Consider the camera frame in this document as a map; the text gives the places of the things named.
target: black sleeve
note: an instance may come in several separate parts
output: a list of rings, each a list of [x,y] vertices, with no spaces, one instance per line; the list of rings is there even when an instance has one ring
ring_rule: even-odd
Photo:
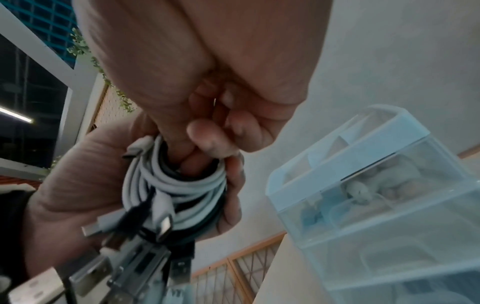
[[[21,233],[25,207],[34,192],[12,191],[0,194],[0,275],[15,287],[28,279]]]

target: lattice panel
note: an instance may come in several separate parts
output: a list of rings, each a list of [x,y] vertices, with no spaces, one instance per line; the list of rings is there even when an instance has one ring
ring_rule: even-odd
[[[250,284],[250,287],[252,288],[251,290],[254,294],[257,294],[259,291],[260,286],[265,279],[265,275],[274,260],[280,243],[281,242],[275,243],[269,247],[262,248],[235,260],[240,266],[245,279]]]
[[[195,304],[244,304],[240,286],[224,264],[192,279]]]
[[[115,88],[109,87],[103,100],[101,101],[100,108],[95,117],[95,124],[97,127],[109,123],[113,120],[127,116],[129,113],[124,108],[120,107],[120,99],[115,91]]]

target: white cable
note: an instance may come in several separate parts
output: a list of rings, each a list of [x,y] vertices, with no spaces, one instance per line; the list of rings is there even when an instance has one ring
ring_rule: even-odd
[[[159,164],[162,137],[144,137],[127,149],[126,156],[134,156],[126,173],[122,188],[125,210],[138,206],[147,199],[149,189],[155,188],[152,203],[154,216],[147,220],[149,228],[157,225],[168,215],[173,219],[173,230],[183,230],[200,223],[215,208],[227,185],[225,163],[221,160],[216,171],[198,181],[180,181],[166,175]],[[195,206],[175,213],[175,206],[202,197]]]

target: hanging vine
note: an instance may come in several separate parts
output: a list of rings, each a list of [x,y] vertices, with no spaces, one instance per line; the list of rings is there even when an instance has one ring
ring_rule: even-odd
[[[80,33],[80,31],[76,28],[73,28],[72,32],[73,33],[70,34],[70,35],[71,35],[72,40],[73,40],[73,46],[69,47],[67,49],[67,51],[70,54],[74,55],[75,57],[78,56],[78,55],[83,55],[83,54],[90,53],[90,48],[88,47],[87,42],[85,41],[85,39],[82,36],[82,34]],[[105,80],[105,83],[109,87],[113,87],[112,82],[105,75],[105,71],[102,69],[102,67],[99,64],[99,61],[94,56],[91,57],[91,62],[93,63],[93,66],[95,66],[98,69],[98,71],[100,72],[100,74],[103,77],[103,80]],[[116,94],[118,95],[118,97],[120,98],[120,107],[123,108],[128,113],[133,112],[134,108],[133,108],[132,101],[121,90],[115,88],[115,91],[116,91]]]

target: cable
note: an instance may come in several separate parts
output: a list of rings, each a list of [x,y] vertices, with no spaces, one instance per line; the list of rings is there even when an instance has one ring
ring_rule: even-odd
[[[172,170],[166,154],[167,146],[160,135],[155,139],[143,137],[129,146],[125,156],[134,158],[123,182],[123,207],[129,211],[139,206],[154,189],[152,210],[155,212],[152,212],[153,216],[149,215],[144,225],[150,232],[157,233],[167,217],[171,218],[171,228],[176,232],[189,231],[192,234],[201,227],[211,226],[212,220],[218,220],[219,207],[223,206],[227,185],[225,163],[217,161],[216,168],[208,168],[200,179],[184,178]]]

